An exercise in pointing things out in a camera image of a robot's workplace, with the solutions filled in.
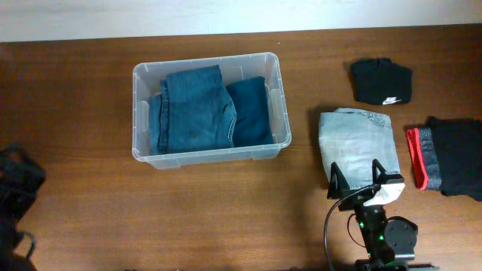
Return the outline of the light grey jeans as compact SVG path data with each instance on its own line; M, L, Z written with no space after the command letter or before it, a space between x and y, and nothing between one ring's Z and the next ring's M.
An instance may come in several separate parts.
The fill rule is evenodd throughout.
M388 172L401 171L386 114L356 108L324 112L319 118L319 147L327 177L336 163L353 190L372 183L373 160Z

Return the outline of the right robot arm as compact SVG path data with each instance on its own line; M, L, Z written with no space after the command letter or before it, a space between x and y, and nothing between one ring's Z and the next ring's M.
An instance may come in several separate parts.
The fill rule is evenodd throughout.
M415 259L418 226L401 216L386 216L384 206L396 201L405 188L404 178L398 172L388 172L378 160L372 161L372 182L352 189L339 166L331 164L328 199L335 204L329 209L323 230L325 257L330 270L334 269L328 250L329 220L335 209L352 211L367 252L366 260L354 263L356 270L439 270L429 263L410 265Z

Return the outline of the dark teal shirt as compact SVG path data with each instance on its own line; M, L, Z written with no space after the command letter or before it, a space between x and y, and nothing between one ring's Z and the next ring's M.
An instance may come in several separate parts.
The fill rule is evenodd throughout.
M273 144L265 78L237 81L226 88L236 109L234 146L240 148Z

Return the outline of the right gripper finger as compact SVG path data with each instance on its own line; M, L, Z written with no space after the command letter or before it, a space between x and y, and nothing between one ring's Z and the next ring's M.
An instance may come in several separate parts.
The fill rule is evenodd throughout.
M377 159L372 161L372 179L374 184L386 183L386 170Z
M336 162L331 164L328 199L341 199L350 192L350 186Z

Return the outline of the blue denim jeans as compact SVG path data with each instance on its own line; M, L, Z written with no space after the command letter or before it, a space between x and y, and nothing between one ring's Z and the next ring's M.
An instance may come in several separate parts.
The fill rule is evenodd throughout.
M151 155L233 147L236 109L219 66L167 75L148 104Z

